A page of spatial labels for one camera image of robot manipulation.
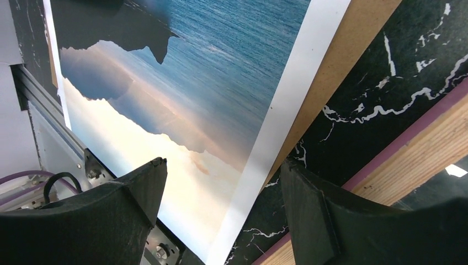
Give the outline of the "landscape photo print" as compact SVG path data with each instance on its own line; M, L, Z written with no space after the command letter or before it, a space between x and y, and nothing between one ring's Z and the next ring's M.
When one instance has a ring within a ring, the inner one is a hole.
M45 1L66 126L116 176L167 160L158 218L224 264L349 1Z

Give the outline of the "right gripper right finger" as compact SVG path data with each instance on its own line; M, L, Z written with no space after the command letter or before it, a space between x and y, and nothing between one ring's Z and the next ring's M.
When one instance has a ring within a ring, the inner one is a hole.
M467 199L402 210L362 198L294 160L280 166L296 264L466 264Z

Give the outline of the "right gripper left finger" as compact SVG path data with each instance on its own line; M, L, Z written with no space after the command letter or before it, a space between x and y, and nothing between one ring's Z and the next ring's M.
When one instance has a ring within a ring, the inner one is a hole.
M1 263L103 264L109 248L93 242L99 222L90 208L98 196L85 192L40 209L3 212Z

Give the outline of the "pink wooden picture frame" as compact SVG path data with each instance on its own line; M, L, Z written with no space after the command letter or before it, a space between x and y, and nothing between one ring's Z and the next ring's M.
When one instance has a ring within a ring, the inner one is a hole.
M466 155L467 81L462 81L341 188L392 207ZM290 232L256 264L296 264Z

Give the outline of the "brown cardboard backing board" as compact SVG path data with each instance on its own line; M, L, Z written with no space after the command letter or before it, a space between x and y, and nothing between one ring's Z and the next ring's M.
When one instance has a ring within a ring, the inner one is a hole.
M399 0L350 2L264 187L399 5Z

